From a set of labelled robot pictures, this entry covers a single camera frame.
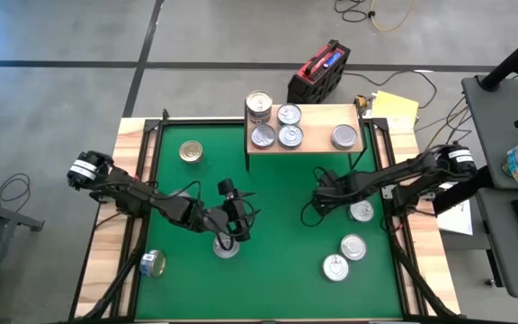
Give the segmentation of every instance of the white label on robot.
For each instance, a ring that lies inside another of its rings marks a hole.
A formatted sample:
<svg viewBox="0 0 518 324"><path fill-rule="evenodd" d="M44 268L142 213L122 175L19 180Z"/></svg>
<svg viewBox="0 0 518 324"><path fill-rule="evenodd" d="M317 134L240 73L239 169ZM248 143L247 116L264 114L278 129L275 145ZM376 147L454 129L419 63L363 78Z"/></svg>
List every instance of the white label on robot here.
<svg viewBox="0 0 518 324"><path fill-rule="evenodd" d="M76 160L74 163L73 163L74 166L78 166L78 167L82 167L82 168L85 168L91 172L95 172L95 170L97 170L97 166L94 166L92 165L91 163L87 163L85 161L82 161L82 160Z"/></svg>
<svg viewBox="0 0 518 324"><path fill-rule="evenodd" d="M455 158L460 156L470 156L471 152L468 149L460 149L458 151L454 151L449 153L449 158Z"/></svg>
<svg viewBox="0 0 518 324"><path fill-rule="evenodd" d="M457 159L457 162L460 163L460 162L473 162L473 157L469 156L465 156L465 157L456 157Z"/></svg>
<svg viewBox="0 0 518 324"><path fill-rule="evenodd" d="M77 172L81 176L86 176L86 177L90 178L91 180L95 180L95 175L92 172L85 170L84 168L82 168L80 166L71 166L71 168L69 170L73 171L73 172Z"/></svg>

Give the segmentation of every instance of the wooden board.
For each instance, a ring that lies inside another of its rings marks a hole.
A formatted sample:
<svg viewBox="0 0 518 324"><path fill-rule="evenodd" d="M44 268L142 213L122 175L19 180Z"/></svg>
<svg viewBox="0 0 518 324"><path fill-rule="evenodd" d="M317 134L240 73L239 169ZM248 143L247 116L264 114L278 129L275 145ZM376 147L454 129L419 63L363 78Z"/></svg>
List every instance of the wooden board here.
<svg viewBox="0 0 518 324"><path fill-rule="evenodd" d="M122 119L120 131L115 143L115 150L113 151L116 164L132 174L135 173L144 121L145 119L143 118ZM378 135L378 149L380 151L381 161L384 161L384 166L387 167L385 145L379 133ZM391 134L391 142L397 162L413 158L419 153L415 134L412 130ZM153 143L150 143L149 147L150 149L147 152L149 158L146 159L145 175L148 174L150 168ZM420 202L417 209L425 212L433 212L433 206L429 202ZM108 205L102 206L100 219L109 216L111 212L112 207ZM408 219L421 275L429 283L442 302L452 311L459 313L459 304L453 288L451 273L447 265L447 258L443 249L436 218L420 213L413 213L409 215ZM105 228L99 228L97 231L101 233L101 235L96 233L94 236L87 268L85 269L84 284L78 299L76 316L83 316L93 308L93 305L99 300L115 276L124 229L124 219L118 218L118 220L119 223L114 220L115 222L112 223L111 226L106 226L107 224L105 224ZM409 297L411 303L411 313L417 313L416 301L413 295L413 285L408 274L405 275L405 281L407 297ZM124 294L121 301L122 313L127 309L129 285L130 283L126 283L124 287Z"/></svg>
<svg viewBox="0 0 518 324"><path fill-rule="evenodd" d="M271 109L271 119L267 122L276 133L279 132L277 110L280 104L274 104ZM363 145L361 137L355 145L346 150L337 149L331 144L331 134L335 126L348 124L355 128L357 136L361 135L357 110L354 104L298 104L302 117L299 127L303 131L303 142L293 150L282 148L275 142L272 148L259 149L251 143L251 132L255 124L247 120L247 153L248 154L282 154L282 153L347 153L361 152Z"/></svg>

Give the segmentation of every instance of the wooden shelf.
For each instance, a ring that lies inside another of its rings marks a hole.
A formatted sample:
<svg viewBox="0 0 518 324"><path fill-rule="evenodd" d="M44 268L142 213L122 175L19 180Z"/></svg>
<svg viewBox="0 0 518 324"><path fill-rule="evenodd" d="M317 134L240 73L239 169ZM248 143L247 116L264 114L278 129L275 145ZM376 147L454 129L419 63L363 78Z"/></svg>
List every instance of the wooden shelf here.
<svg viewBox="0 0 518 324"><path fill-rule="evenodd" d="M279 133L277 111L280 104L274 104L271 109L271 119L267 122L275 133ZM246 119L247 154L296 154L296 153L356 153L363 151L361 127L357 118L354 104L298 104L302 117L299 127L303 130L303 142L293 150L282 148L277 140L269 149L259 149L251 142L251 132L255 124ZM351 149L337 149L331 144L331 134L335 126L348 124L357 131L357 142Z"/></svg>

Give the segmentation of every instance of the white paper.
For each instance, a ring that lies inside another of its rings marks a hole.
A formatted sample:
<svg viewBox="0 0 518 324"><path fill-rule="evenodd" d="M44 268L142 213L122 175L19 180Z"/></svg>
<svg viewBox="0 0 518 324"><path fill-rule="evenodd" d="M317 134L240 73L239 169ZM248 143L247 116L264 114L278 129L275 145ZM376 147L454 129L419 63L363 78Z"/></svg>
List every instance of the white paper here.
<svg viewBox="0 0 518 324"><path fill-rule="evenodd" d="M441 184L441 188L449 189L452 184ZM469 200L461 202L448 211L437 216L439 230L448 230L459 234L473 235L471 224L471 207Z"/></svg>

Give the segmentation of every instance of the yellow paper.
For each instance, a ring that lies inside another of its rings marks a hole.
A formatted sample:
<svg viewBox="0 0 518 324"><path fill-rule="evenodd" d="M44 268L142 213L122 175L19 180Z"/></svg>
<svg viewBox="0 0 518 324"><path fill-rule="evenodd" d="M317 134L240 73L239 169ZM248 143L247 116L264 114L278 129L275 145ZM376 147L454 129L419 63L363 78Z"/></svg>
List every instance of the yellow paper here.
<svg viewBox="0 0 518 324"><path fill-rule="evenodd" d="M373 102L373 118L386 118L389 132L409 132L415 127L419 103L383 91L377 92Z"/></svg>

